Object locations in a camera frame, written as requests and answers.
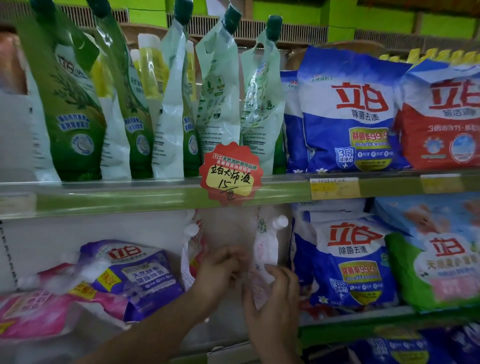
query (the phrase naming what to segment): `handwritten price sign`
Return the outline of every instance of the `handwritten price sign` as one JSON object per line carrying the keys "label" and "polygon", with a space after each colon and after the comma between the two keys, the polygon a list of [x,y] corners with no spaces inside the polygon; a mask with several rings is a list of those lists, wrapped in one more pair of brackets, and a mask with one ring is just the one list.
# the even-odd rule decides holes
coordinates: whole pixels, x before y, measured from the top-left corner
{"label": "handwritten price sign", "polygon": [[200,167],[200,185],[208,191],[212,200],[223,206],[241,205],[253,199],[262,185],[264,171],[259,160],[247,146],[233,142],[218,144],[213,152],[205,154],[205,163]]}

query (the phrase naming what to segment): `purple detergent bag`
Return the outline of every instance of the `purple detergent bag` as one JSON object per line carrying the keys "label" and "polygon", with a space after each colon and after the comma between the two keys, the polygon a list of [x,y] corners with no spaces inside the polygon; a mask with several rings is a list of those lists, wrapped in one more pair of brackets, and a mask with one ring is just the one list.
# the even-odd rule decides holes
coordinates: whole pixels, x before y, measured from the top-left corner
{"label": "purple detergent bag", "polygon": [[285,122],[287,173],[307,171],[312,150],[307,148],[303,137],[303,114],[300,109],[297,71],[280,71],[285,93]]}
{"label": "purple detergent bag", "polygon": [[126,322],[148,317],[184,292],[171,273],[164,250],[120,240],[101,240],[80,248],[80,264],[92,259],[110,262],[92,287],[129,299],[124,318]]}
{"label": "purple detergent bag", "polygon": [[308,47],[298,71],[307,172],[409,166],[392,132],[397,86],[410,65],[349,50]]}

